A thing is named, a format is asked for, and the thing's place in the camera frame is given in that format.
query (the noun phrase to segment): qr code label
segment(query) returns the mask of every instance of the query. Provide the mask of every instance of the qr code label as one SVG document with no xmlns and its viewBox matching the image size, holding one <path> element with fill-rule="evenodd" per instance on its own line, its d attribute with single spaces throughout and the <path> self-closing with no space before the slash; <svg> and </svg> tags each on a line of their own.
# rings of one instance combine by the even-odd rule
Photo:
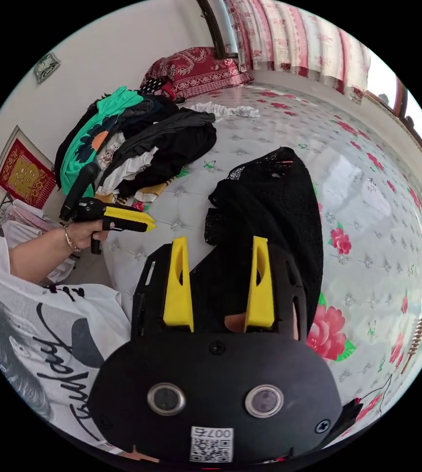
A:
<svg viewBox="0 0 422 472">
<path fill-rule="evenodd" d="M 232 462 L 233 428 L 191 428 L 191 462 Z"/>
</svg>

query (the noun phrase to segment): red pillow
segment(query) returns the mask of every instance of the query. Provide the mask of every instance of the red pillow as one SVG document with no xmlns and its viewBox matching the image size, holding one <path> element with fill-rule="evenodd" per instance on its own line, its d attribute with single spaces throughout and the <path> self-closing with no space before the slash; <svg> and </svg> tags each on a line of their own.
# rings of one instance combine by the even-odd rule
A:
<svg viewBox="0 0 422 472">
<path fill-rule="evenodd" d="M 145 74 L 149 79 L 167 76 L 176 97 L 195 97 L 202 93 L 252 82 L 247 72 L 239 72 L 234 59 L 216 59 L 214 48 L 189 48 L 156 60 Z"/>
</svg>

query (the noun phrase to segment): red floral curtain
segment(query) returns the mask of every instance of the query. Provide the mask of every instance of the red floral curtain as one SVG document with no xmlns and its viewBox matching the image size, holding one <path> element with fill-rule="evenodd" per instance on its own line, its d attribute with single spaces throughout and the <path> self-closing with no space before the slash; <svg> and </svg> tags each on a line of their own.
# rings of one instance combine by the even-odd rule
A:
<svg viewBox="0 0 422 472">
<path fill-rule="evenodd" d="M 242 70 L 287 71 L 360 103 L 370 51 L 323 18 L 275 0 L 224 0 Z"/>
</svg>

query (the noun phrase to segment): wall-mounted object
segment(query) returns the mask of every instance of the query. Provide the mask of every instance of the wall-mounted object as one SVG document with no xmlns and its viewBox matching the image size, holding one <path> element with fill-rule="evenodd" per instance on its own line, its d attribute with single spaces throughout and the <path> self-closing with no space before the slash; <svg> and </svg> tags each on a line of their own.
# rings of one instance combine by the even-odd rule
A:
<svg viewBox="0 0 422 472">
<path fill-rule="evenodd" d="M 0 157 L 0 187 L 18 200 L 43 208 L 55 187 L 52 163 L 16 126 Z"/>
<path fill-rule="evenodd" d="M 60 67 L 60 61 L 54 53 L 48 53 L 37 61 L 34 66 L 34 75 L 37 83 L 41 84 Z"/>
</svg>

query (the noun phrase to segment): green shirt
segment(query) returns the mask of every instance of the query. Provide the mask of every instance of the green shirt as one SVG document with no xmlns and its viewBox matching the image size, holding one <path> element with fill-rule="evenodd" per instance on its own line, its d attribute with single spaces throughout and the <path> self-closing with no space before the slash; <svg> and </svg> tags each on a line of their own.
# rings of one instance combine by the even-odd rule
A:
<svg viewBox="0 0 422 472">
<path fill-rule="evenodd" d="M 60 170 L 64 194 L 67 195 L 72 188 L 81 168 L 93 161 L 99 146 L 116 124 L 121 113 L 143 100 L 136 91 L 120 87 L 109 97 L 97 102 L 98 113 L 78 132 L 65 153 Z M 84 196 L 93 197 L 91 186 L 88 186 Z"/>
</svg>

